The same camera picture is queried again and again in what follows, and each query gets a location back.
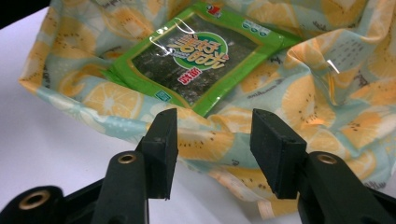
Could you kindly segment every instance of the green snack package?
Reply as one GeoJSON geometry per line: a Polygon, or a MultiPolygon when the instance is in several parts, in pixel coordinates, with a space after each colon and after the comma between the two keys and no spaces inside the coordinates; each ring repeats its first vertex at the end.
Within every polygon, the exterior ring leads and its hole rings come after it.
{"type": "Polygon", "coordinates": [[[120,56],[105,76],[205,116],[257,65],[298,41],[199,2],[120,56]]]}

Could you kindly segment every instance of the lemon slice print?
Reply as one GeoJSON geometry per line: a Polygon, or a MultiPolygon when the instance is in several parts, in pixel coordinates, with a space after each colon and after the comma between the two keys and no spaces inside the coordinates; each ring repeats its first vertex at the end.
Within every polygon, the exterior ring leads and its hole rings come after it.
{"type": "Polygon", "coordinates": [[[356,149],[360,149],[375,140],[381,120],[377,112],[364,111],[344,126],[341,133],[356,149]]]}
{"type": "Polygon", "coordinates": [[[219,125],[222,130],[232,133],[250,133],[251,110],[229,107],[208,119],[219,125]]]}
{"type": "Polygon", "coordinates": [[[44,65],[49,52],[50,46],[41,41],[36,41],[29,52],[20,82],[31,93],[41,86],[44,65]]]}
{"type": "Polygon", "coordinates": [[[98,111],[99,115],[112,115],[135,119],[143,104],[143,94],[112,82],[98,84],[82,103],[98,111]]]}
{"type": "Polygon", "coordinates": [[[337,137],[326,129],[312,126],[300,130],[298,134],[306,141],[306,151],[326,151],[347,160],[350,158],[349,151],[338,141],[337,137]]]}
{"type": "Polygon", "coordinates": [[[218,161],[233,145],[232,133],[181,129],[178,155],[187,160],[218,161]]]}
{"type": "Polygon", "coordinates": [[[256,67],[247,77],[240,83],[243,92],[257,90],[271,81],[280,77],[276,71],[279,67],[276,63],[264,62],[256,67]]]}
{"type": "Polygon", "coordinates": [[[196,114],[192,109],[176,105],[169,105],[167,109],[168,108],[177,109],[177,118],[179,119],[177,127],[198,130],[200,129],[201,125],[206,127],[212,126],[211,122],[208,119],[205,119],[202,116],[196,114]]]}
{"type": "Polygon", "coordinates": [[[90,29],[76,19],[62,17],[52,47],[53,54],[71,59],[93,57],[95,46],[95,37],[90,29]]]}
{"type": "Polygon", "coordinates": [[[101,73],[101,71],[104,69],[105,68],[101,65],[88,63],[81,69],[66,74],[59,84],[58,91],[68,97],[76,96],[83,90],[85,86],[83,83],[80,83],[84,77],[104,77],[101,73]]]}
{"type": "Polygon", "coordinates": [[[346,161],[346,164],[360,180],[373,173],[376,167],[375,154],[371,150],[363,152],[358,158],[346,161]]]}
{"type": "Polygon", "coordinates": [[[383,79],[355,91],[352,99],[362,99],[371,105],[396,104],[396,79],[383,79]]]}
{"type": "Polygon", "coordinates": [[[174,18],[181,10],[190,4],[191,0],[170,0],[166,1],[168,7],[167,18],[171,20],[174,18]]]}
{"type": "Polygon", "coordinates": [[[267,179],[261,169],[248,169],[237,166],[227,166],[223,168],[241,180],[249,189],[254,189],[254,191],[265,190],[271,192],[271,188],[268,185],[267,179]]]}
{"type": "Polygon", "coordinates": [[[361,40],[369,44],[378,44],[389,32],[395,14],[393,12],[394,2],[392,1],[369,1],[368,8],[373,9],[372,18],[368,22],[367,33],[361,40]]]}
{"type": "Polygon", "coordinates": [[[334,27],[356,26],[366,6],[365,0],[322,0],[321,7],[334,27]]]}
{"type": "Polygon", "coordinates": [[[254,1],[247,9],[247,15],[259,22],[285,27],[298,27],[290,4],[254,1]]]}
{"type": "Polygon", "coordinates": [[[142,40],[154,30],[151,22],[134,8],[118,7],[111,12],[104,10],[102,15],[107,29],[124,38],[142,40]]]}
{"type": "Polygon", "coordinates": [[[47,35],[54,35],[56,29],[58,28],[58,24],[58,13],[56,12],[55,8],[49,7],[46,17],[41,24],[41,31],[43,31],[47,35]]]}
{"type": "Polygon", "coordinates": [[[315,88],[312,76],[304,76],[291,83],[282,99],[282,110],[290,127],[332,125],[335,115],[326,98],[315,88]]]}
{"type": "Polygon", "coordinates": [[[396,71],[396,13],[393,12],[389,33],[367,59],[367,67],[377,77],[394,77],[396,71]]]}

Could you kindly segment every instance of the patterned bag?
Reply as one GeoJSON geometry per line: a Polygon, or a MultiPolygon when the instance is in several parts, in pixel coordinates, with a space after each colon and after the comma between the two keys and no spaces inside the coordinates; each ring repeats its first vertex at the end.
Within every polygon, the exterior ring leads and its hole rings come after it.
{"type": "MultiPolygon", "coordinates": [[[[190,4],[52,0],[20,83],[96,131],[137,143],[157,113],[175,106],[101,71],[190,4]]],[[[257,202],[263,218],[296,211],[294,200],[276,199],[249,151],[251,111],[260,108],[285,120],[308,152],[336,154],[365,185],[384,188],[396,159],[395,1],[218,4],[304,42],[260,64],[207,117],[178,107],[179,160],[257,202]]]]}

